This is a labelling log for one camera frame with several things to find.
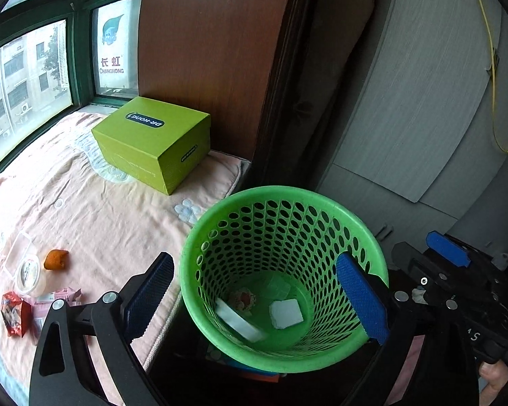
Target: red packet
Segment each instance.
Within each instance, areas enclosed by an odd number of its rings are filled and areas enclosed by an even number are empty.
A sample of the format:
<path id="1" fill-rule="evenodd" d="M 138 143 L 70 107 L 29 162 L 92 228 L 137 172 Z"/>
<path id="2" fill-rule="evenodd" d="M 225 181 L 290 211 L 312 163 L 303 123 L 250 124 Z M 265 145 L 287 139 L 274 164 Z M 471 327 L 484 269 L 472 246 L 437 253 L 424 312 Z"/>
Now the red packet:
<path id="1" fill-rule="evenodd" d="M 7 292 L 2 296 L 0 306 L 7 335 L 24 336 L 32 322 L 32 307 L 23 301 L 15 292 Z"/>

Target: pink wrapper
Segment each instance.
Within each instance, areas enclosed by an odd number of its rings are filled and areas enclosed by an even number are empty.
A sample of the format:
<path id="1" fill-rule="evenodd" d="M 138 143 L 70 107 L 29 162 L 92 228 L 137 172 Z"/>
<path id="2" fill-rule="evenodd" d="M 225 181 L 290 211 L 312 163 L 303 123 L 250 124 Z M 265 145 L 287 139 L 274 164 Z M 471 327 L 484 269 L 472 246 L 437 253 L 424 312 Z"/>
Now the pink wrapper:
<path id="1" fill-rule="evenodd" d="M 81 289 L 74 290 L 68 287 L 67 289 L 58 290 L 52 293 L 41 295 L 39 298 L 30 298 L 29 302 L 32 305 L 32 314 L 34 317 L 34 326 L 32 328 L 32 336 L 34 344 L 38 343 L 39 336 L 42 333 L 43 324 L 51 305 L 57 299 L 64 299 L 70 307 L 81 305 Z"/>

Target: orange snack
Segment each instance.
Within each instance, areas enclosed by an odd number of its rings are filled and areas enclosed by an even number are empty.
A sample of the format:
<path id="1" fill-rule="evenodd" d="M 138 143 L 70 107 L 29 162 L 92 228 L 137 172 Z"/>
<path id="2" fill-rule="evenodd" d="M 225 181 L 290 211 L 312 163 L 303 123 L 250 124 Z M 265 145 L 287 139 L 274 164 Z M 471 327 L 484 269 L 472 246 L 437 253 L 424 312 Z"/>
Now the orange snack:
<path id="1" fill-rule="evenodd" d="M 47 254 L 43 267 L 47 270 L 63 270 L 66 267 L 65 260 L 68 253 L 67 250 L 53 249 Z"/>

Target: food container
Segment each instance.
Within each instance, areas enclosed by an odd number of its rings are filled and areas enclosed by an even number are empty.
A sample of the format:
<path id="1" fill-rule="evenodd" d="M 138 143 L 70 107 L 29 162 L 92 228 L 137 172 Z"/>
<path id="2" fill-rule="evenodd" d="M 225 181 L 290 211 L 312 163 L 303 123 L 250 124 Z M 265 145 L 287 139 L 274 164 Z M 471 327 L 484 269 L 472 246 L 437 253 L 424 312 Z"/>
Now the food container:
<path id="1" fill-rule="evenodd" d="M 15 288 L 19 295 L 37 298 L 44 294 L 47 285 L 46 271 L 35 255 L 25 255 L 15 276 Z"/>

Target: pink bedsheet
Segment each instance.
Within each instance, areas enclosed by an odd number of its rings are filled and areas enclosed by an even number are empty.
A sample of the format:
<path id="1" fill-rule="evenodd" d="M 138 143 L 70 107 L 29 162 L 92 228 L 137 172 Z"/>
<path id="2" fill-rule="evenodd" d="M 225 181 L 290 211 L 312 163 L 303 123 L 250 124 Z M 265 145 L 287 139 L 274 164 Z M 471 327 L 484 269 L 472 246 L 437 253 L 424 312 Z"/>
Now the pink bedsheet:
<path id="1" fill-rule="evenodd" d="M 52 272 L 46 289 L 81 288 L 82 302 L 94 302 L 103 292 L 118 291 L 132 275 L 143 273 L 161 251 L 168 252 L 175 261 L 175 278 L 145 335 L 132 344 L 147 369 L 180 298 L 177 270 L 192 224 L 180 220 L 175 207 L 190 200 L 203 213 L 229 195 L 241 176 L 241 160 L 211 152 L 171 196 L 127 176 L 117 182 L 106 180 L 101 175 L 105 164 L 101 159 L 91 164 L 90 151 L 83 152 L 78 145 L 80 139 L 90 139 L 87 133 L 102 118 L 83 112 L 67 116 L 0 174 L 0 237 L 5 241 L 0 268 L 23 230 L 33 237 L 40 259 L 50 249 L 70 251 L 69 268 Z M 121 404 L 98 344 L 91 340 L 89 346 L 108 400 Z M 30 383 L 35 349 L 28 336 L 4 335 L 0 341 L 6 369 L 25 386 Z"/>

